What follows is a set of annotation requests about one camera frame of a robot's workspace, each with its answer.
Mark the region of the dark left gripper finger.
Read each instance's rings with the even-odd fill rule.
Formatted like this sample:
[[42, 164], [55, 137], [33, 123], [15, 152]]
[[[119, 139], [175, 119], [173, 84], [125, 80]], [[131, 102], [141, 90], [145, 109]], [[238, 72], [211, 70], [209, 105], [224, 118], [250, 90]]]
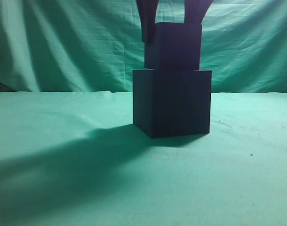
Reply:
[[140, 16], [142, 41], [145, 44], [151, 44], [153, 41], [158, 3], [158, 0], [136, 0]]

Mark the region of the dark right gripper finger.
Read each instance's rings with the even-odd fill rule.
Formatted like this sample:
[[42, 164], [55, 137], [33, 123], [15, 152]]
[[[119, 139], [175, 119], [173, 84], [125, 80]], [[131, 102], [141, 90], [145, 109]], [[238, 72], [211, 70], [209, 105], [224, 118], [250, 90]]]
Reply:
[[185, 0], [184, 23], [201, 24], [213, 0]]

